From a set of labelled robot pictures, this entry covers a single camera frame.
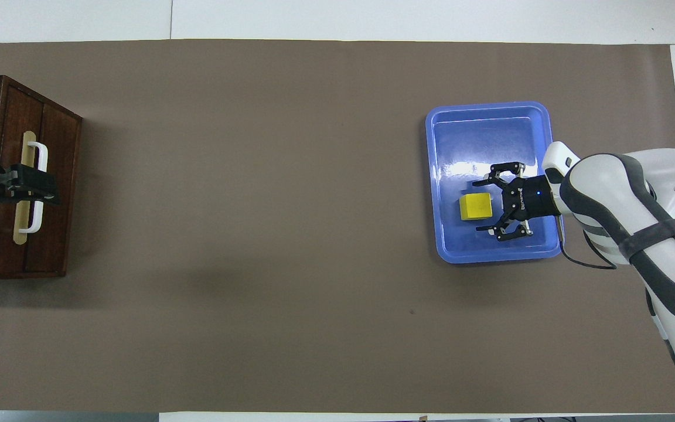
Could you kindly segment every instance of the plastic tray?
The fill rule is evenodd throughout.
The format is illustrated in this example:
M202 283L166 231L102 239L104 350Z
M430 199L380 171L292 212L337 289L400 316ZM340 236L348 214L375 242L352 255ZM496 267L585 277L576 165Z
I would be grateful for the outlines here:
M531 219L532 236L506 242L497 241L488 232L477 232L477 226L494 224L501 216L502 195L495 185L471 185L484 178L490 165L507 161L525 163L525 177L543 174L541 160L552 142L546 107L535 101L437 107L426 118L426 137L434 229L442 259L468 264L560 253L553 217ZM460 197L474 192L491 194L492 218L461 219Z

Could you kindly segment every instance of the cable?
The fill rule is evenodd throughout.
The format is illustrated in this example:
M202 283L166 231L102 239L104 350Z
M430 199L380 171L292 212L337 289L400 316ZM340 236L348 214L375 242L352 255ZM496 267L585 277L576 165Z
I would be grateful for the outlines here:
M564 257L569 259L571 262L574 262L574 264L581 265L583 267L588 267L588 268L595 268L596 270L616 270L616 264L614 264L611 261L608 261L606 257L604 257L600 251L598 251L597 248L595 248L595 245L592 244L590 241L590 238L587 237L587 232L583 230L583 235L585 236L585 241L587 242L587 246L590 246L590 250L595 252L595 254L602 259L603 262L606 262L608 266L606 265L595 265L595 264L587 264L587 262L582 262L574 259L571 257L569 254L567 254L567 251L564 250L564 244L566 243L564 240L564 226L562 225L562 219L559 218L559 216L554 216L555 219L557 219L557 225L559 226L559 248L562 250L562 253L564 254Z

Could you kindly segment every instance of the yellow cube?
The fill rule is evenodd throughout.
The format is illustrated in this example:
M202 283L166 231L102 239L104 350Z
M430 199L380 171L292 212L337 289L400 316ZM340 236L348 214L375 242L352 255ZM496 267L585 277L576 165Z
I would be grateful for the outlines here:
M467 194L460 198L460 217L463 220L484 220L493 216L491 194Z

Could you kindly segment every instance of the wooden cabinet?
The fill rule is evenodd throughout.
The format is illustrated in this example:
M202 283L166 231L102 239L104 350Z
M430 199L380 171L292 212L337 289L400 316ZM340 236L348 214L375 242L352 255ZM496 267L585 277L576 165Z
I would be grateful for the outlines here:
M61 204L43 207L43 223L27 242L13 240L15 204L0 203L0 278L64 275L82 118L32 89L0 76L0 166L21 161L22 139L32 131L48 147L48 173Z

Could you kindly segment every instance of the drawer handle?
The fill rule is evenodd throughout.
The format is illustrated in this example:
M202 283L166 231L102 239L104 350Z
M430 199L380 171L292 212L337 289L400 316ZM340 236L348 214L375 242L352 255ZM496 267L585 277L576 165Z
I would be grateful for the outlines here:
M49 149L45 145L36 141L29 141L30 147L38 150L38 170L45 172L49 163ZM33 204L33 223L28 228L21 228L21 233L35 233L40 230L40 224L43 221L43 201L36 200Z

